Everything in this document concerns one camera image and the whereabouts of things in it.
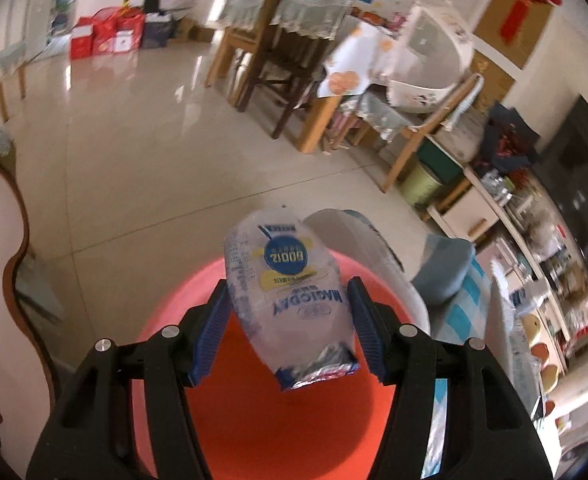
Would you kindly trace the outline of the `white grey foil bag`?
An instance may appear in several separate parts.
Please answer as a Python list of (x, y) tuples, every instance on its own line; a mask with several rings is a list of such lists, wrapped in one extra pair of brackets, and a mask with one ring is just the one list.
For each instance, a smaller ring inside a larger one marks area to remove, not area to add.
[(224, 264), (239, 324), (283, 390), (358, 370), (341, 271), (295, 214), (257, 210), (239, 221), (225, 237)]

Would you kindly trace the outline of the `pink plastic trash bin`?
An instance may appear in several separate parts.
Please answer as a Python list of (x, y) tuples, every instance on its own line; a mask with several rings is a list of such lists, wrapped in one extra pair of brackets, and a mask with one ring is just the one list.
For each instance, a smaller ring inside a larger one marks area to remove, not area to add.
[[(375, 302), (393, 307), (402, 322), (413, 321), (382, 278), (331, 253), (344, 284), (360, 276)], [(187, 310), (207, 301), (222, 278), (222, 257), (187, 274), (138, 339), (178, 324)], [(395, 390), (369, 373), (358, 344), (357, 356), (361, 367), (355, 374), (281, 391), (232, 312), (210, 375), (184, 390), (213, 479), (367, 479)], [(132, 398), (138, 458), (156, 477), (141, 382), (134, 382)]]

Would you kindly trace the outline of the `blue cushion chair back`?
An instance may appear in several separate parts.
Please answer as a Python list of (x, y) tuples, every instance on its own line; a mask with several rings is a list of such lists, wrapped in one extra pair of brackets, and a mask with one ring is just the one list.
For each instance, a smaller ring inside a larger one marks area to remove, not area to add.
[(428, 235), (422, 264), (411, 283), (429, 308), (441, 306), (458, 292), (474, 256), (473, 244), (464, 238)]

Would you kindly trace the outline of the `blue white checkered tablecloth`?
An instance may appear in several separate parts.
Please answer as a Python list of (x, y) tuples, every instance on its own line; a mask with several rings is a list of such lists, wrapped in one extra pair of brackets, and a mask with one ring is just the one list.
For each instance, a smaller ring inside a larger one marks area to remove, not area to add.
[(464, 344), (470, 338), (487, 342), (532, 421), (538, 424), (544, 418), (540, 366), (495, 275), (473, 258), (458, 292), (441, 306), (427, 310), (433, 338), (451, 344)]

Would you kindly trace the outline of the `white milk bottle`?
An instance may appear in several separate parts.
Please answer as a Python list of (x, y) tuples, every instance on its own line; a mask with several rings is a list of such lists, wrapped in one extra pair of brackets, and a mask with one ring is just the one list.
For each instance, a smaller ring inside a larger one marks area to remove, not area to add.
[(525, 287), (520, 287), (510, 292), (509, 300), (518, 312), (525, 312), (530, 304), (528, 292)]

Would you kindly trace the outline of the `white tv cabinet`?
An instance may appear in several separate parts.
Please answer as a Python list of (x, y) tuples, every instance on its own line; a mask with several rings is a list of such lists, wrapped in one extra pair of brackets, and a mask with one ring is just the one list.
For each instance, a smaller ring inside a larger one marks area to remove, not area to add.
[(529, 282), (551, 287), (507, 208), (484, 188), (471, 167), (465, 167), (458, 182), (426, 206), (425, 217), (448, 237), (471, 242), (483, 266), (498, 260), (506, 270), (509, 290)]

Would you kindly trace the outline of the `yellow pear left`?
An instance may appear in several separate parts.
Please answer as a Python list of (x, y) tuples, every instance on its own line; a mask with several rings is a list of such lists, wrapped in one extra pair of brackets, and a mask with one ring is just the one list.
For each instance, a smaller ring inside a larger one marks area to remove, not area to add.
[(529, 347), (533, 347), (534, 344), (538, 344), (542, 332), (540, 318), (538, 318), (537, 315), (528, 313), (520, 318), (520, 322), (522, 324), (523, 332)]

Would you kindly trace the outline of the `yellow pear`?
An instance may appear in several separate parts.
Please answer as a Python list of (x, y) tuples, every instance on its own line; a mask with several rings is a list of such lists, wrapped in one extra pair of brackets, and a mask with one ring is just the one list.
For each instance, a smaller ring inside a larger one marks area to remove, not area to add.
[(528, 313), (520, 318), (520, 322), (522, 324), (523, 332), (529, 347), (533, 347), (534, 344), (538, 344), (542, 332), (540, 318), (538, 318), (537, 315)]
[(540, 370), (542, 391), (545, 394), (550, 393), (559, 381), (559, 367), (554, 364), (548, 364)]

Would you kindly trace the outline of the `red apple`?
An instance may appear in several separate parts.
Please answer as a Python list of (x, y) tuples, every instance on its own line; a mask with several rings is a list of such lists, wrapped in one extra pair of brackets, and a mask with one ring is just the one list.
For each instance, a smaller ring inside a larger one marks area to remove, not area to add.
[(550, 359), (550, 351), (544, 342), (537, 342), (530, 347), (530, 353), (541, 367), (545, 367)]

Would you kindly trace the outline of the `yellow pear right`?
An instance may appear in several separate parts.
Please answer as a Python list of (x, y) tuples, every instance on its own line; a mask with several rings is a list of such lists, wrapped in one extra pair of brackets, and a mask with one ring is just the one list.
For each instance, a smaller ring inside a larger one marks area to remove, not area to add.
[(548, 364), (540, 370), (542, 391), (545, 394), (550, 393), (559, 381), (559, 367), (554, 364)]

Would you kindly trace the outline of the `wooden chair light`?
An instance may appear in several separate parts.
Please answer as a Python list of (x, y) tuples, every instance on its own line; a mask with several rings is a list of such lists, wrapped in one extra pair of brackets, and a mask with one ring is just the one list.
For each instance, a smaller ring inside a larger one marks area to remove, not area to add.
[(393, 187), (425, 138), (439, 128), (454, 128), (460, 117), (472, 106), (478, 93), (483, 89), (484, 82), (484, 77), (479, 73), (470, 75), (434, 110), (427, 112), (403, 112), (399, 107), (391, 106), (387, 102), (382, 90), (367, 90), (362, 96), (348, 98), (337, 108), (341, 113), (341, 119), (333, 128), (330, 147), (340, 148), (349, 131), (356, 125), (359, 125), (359, 130), (350, 141), (353, 146), (358, 145), (370, 132), (375, 132), (387, 144), (402, 136), (405, 144), (391, 164), (384, 182), (379, 185), (381, 191), (386, 193)]

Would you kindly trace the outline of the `dark flower bouquet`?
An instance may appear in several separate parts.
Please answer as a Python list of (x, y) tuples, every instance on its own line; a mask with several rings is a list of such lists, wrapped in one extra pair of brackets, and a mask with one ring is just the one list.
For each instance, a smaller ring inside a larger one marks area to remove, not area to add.
[(514, 107), (495, 102), (488, 110), (474, 170), (480, 177), (496, 170), (507, 176), (536, 162), (540, 135), (526, 124)]

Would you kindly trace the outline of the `dark wooden chair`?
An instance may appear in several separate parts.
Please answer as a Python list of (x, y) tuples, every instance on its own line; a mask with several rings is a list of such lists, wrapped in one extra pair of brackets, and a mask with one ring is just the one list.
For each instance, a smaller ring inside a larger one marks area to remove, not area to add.
[(271, 91), (283, 110), (271, 138), (282, 134), (345, 16), (346, 0), (267, 0), (266, 27), (236, 108), (246, 110), (256, 88)]

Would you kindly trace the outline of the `black flat television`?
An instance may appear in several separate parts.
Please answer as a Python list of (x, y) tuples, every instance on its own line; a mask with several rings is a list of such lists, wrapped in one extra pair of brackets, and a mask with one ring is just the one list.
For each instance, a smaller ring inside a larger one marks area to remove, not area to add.
[(588, 102), (578, 98), (533, 166), (559, 209), (588, 272)]

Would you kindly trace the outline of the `white floral dining tablecloth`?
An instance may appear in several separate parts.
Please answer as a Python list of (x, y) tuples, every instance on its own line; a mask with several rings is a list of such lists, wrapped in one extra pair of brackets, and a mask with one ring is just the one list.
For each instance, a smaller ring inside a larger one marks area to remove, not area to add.
[(323, 62), (317, 97), (360, 96), (371, 84), (387, 84), (407, 40), (360, 21)]

